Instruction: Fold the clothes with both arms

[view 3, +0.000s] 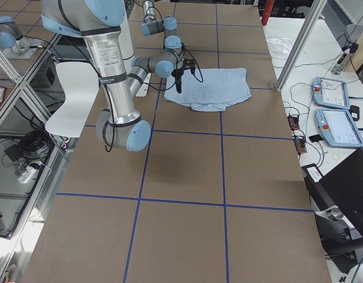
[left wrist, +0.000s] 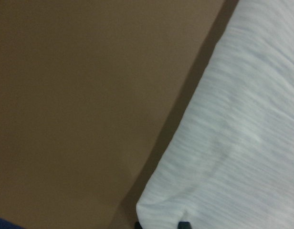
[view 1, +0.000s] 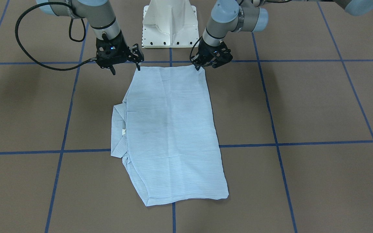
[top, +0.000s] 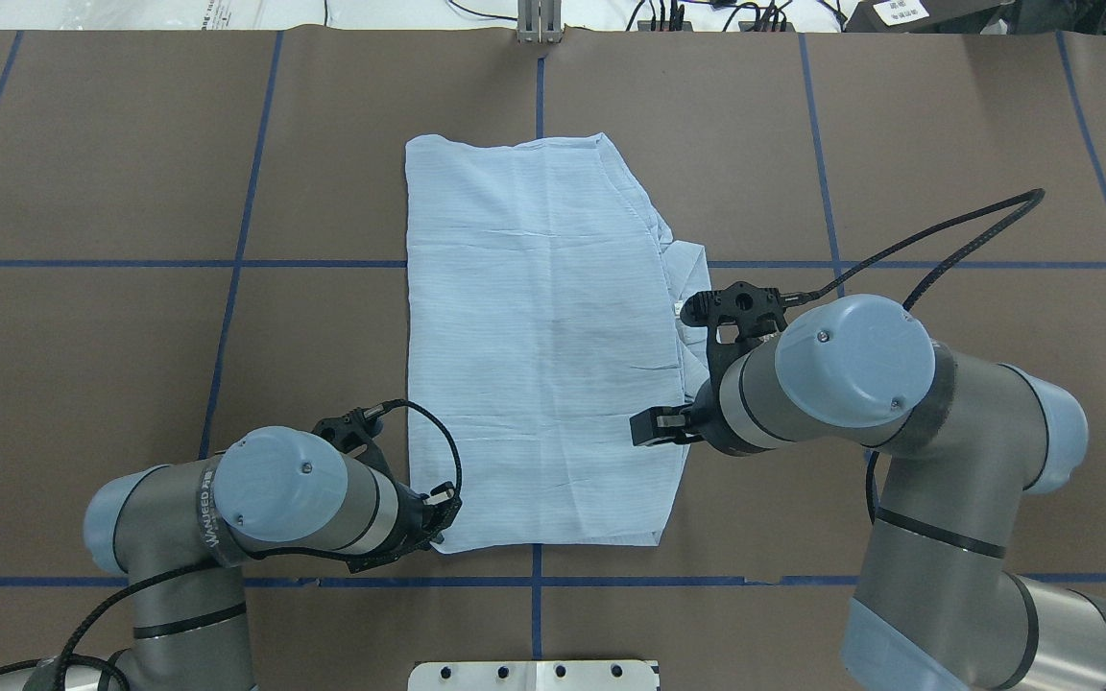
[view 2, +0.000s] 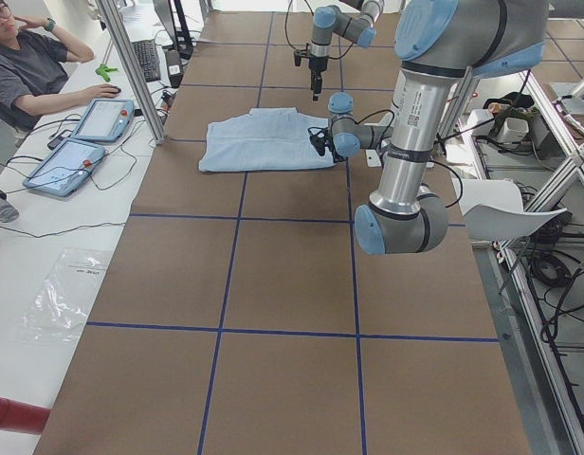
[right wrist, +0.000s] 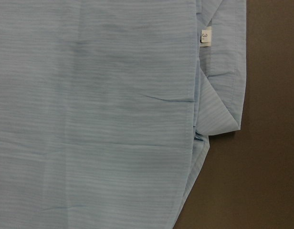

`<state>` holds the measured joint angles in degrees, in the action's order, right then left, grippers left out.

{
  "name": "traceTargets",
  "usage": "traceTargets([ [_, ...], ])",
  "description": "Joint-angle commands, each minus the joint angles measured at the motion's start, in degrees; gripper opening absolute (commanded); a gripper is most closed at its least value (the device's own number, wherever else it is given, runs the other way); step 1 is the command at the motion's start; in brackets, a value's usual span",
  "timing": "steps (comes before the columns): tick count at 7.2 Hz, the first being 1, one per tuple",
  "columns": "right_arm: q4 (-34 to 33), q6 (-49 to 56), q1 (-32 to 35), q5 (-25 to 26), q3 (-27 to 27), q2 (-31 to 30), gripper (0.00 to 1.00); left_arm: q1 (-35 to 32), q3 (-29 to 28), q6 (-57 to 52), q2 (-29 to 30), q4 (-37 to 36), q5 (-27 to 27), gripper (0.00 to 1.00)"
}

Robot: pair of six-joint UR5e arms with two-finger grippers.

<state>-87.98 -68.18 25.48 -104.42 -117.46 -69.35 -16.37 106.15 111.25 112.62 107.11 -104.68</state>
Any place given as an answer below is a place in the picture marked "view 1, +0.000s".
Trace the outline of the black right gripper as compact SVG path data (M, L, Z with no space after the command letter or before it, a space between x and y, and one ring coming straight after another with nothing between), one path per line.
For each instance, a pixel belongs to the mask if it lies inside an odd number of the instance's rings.
M102 32L102 38L96 39L96 60L101 68L108 68L112 75L116 75L113 65L126 61L134 62L138 71L141 70L141 63L144 62L144 54L139 44L133 44L131 50L126 44L123 33L109 39L106 32Z

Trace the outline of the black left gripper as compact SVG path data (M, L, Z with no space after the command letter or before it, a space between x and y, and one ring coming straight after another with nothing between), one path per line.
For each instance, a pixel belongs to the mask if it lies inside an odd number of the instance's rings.
M218 46L210 46L203 39L199 39L192 47L191 51L198 47L196 55L191 56L191 63L197 71L201 67L218 68L232 61L233 55L226 44L221 41Z

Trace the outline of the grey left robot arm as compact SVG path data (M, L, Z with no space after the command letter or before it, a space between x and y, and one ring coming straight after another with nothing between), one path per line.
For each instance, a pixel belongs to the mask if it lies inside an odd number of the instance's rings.
M364 15L373 10L373 0L217 0L211 10L210 17L203 30L201 37L197 39L189 52L189 63L199 71L200 68L218 68L233 61L231 50L224 40L228 32L254 32L263 31L269 20L268 11L261 6L267 4L286 4L288 2L312 2L316 3L321 13L323 13L320 2L336 3L344 12L352 16ZM339 59L333 60L303 60L303 59L280 59L261 60L256 54L256 60L247 62L320 62L320 61L361 61L345 60L336 49Z

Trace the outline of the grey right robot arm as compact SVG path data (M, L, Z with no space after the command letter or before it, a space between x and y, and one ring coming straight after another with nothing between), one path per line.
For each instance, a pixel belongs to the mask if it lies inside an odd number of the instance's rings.
M115 64L130 61L140 71L144 55L138 44L128 46L108 0L37 0L41 11L71 19L86 18L96 36L96 56L90 61L116 74Z

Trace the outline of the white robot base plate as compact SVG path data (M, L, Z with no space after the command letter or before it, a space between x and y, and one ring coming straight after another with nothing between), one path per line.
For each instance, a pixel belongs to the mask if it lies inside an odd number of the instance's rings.
M142 24L143 48L191 48L199 39L197 9L189 0L151 0Z

